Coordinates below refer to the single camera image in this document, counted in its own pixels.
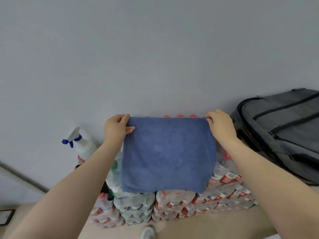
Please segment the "black frame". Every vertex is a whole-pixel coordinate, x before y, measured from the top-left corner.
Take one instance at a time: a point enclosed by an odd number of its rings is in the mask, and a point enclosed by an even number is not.
[[[4,224],[0,224],[0,227],[1,227],[1,226],[6,226],[6,225],[8,225],[8,224],[10,223],[10,221],[11,221],[11,219],[12,219],[12,217],[13,217],[14,213],[16,212],[16,210],[15,210],[15,209],[11,209],[11,210],[2,210],[2,211],[11,211],[11,213],[10,213],[9,217],[7,218],[7,221],[6,221]]]

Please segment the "forearm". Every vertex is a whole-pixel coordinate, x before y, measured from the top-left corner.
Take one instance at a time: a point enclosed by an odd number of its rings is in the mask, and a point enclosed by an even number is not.
[[[35,205],[10,239],[71,239],[80,234],[122,141],[106,140]]]
[[[315,238],[319,195],[239,140],[222,144],[282,238]]]

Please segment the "person's left hand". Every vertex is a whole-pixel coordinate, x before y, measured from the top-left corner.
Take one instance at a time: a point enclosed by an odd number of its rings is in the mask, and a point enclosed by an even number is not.
[[[126,126],[130,115],[115,115],[106,120],[104,125],[104,135],[106,139],[122,139],[125,135],[133,132],[134,126]]]

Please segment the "shoe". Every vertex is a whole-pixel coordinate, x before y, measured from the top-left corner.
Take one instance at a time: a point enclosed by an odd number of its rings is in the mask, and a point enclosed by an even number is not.
[[[141,234],[141,239],[155,239],[156,232],[153,226],[146,226]]]

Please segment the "hand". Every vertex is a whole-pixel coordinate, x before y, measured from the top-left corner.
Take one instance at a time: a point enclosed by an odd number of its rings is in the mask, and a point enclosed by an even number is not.
[[[206,120],[208,121],[213,136],[222,146],[230,141],[237,141],[233,121],[227,113],[221,110],[215,110],[208,112],[205,117],[207,117]]]
[[[125,135],[133,132],[134,126],[126,126],[130,115],[115,115],[106,120],[104,125],[104,134],[106,139],[124,140]]]

